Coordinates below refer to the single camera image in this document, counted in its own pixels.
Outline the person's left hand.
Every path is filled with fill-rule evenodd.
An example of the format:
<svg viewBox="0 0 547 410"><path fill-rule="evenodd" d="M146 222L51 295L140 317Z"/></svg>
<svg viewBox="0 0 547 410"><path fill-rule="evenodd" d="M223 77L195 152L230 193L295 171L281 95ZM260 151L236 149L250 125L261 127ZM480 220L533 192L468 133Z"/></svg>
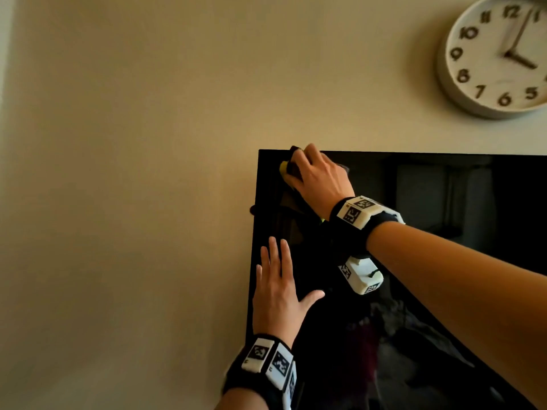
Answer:
<svg viewBox="0 0 547 410"><path fill-rule="evenodd" d="M307 313L299 310L302 299L297 296L290 247L284 239L277 244L282 262L281 278L278 282L269 280L269 241L267 247L260 249L262 291L254 292L252 328L254 334L275 336L292 349Z"/></svg>

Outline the person's right hand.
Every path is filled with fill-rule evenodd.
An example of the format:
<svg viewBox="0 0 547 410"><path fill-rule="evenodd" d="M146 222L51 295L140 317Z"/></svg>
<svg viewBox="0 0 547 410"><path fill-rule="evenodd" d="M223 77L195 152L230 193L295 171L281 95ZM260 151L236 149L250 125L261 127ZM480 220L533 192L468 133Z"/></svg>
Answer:
<svg viewBox="0 0 547 410"><path fill-rule="evenodd" d="M329 220L340 201L356 196L347 172L315 144L297 149L291 160L297 164L304 182L304 191L298 193L321 219Z"/></svg>

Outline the dark and yellow cleaning cloth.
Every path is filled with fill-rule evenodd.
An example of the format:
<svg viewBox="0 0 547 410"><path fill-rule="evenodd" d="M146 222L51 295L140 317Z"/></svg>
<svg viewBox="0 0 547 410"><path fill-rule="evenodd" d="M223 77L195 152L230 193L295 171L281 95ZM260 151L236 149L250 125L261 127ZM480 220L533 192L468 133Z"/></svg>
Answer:
<svg viewBox="0 0 547 410"><path fill-rule="evenodd" d="M292 154L297 150L299 149L299 147L297 146L292 146L290 149L289 149L289 153L290 153L290 159L288 161L282 161L281 164L279 165L279 173L282 177L282 179L284 180L284 182L286 183L286 185L289 187L290 190L294 191L294 192L297 192L296 188L294 188L291 183L287 180L287 176L292 176L292 177L295 177L297 178L299 181L302 181L302 177L301 177L301 173L300 173L300 170L297 166L297 164L295 162L293 162L291 160L292 158Z"/></svg>

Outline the person's left forearm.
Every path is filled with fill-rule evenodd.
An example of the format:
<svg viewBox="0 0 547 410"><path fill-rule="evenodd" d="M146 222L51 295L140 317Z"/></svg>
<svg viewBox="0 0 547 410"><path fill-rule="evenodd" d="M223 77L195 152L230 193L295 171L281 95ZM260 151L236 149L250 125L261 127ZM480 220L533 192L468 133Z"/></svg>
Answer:
<svg viewBox="0 0 547 410"><path fill-rule="evenodd" d="M232 388L222 395L214 410L269 410L269 407L255 391Z"/></svg>

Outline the person's right forearm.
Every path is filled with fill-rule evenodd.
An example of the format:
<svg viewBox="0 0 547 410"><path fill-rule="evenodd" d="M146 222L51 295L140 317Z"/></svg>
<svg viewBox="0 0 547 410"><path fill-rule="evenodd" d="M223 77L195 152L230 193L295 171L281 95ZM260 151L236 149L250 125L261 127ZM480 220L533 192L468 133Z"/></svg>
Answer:
<svg viewBox="0 0 547 410"><path fill-rule="evenodd" d="M366 248L462 344L547 410L547 276L398 222Z"/></svg>

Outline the black flat screen television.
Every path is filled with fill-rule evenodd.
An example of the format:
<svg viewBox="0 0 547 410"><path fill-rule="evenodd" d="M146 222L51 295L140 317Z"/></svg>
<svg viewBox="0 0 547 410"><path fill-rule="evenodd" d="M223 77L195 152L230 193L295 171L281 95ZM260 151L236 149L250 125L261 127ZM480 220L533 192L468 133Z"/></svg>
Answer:
<svg viewBox="0 0 547 410"><path fill-rule="evenodd" d="M415 228L547 276L547 214L516 219L520 196L547 209L547 156L326 151L356 192L402 214ZM364 295L337 268L344 258L328 226L284 182L291 151L260 150L246 340L259 250L286 239L299 298L326 296L295 341L292 410L536 410L477 358L383 265Z"/></svg>

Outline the round white wall clock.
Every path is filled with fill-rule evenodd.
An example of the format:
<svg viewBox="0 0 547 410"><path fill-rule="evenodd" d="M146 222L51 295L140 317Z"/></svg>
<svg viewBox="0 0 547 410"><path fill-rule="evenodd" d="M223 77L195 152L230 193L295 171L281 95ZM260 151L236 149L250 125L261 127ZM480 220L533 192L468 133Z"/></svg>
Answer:
<svg viewBox="0 0 547 410"><path fill-rule="evenodd" d="M436 57L445 96L493 120L547 110L547 0L478 0Z"/></svg>

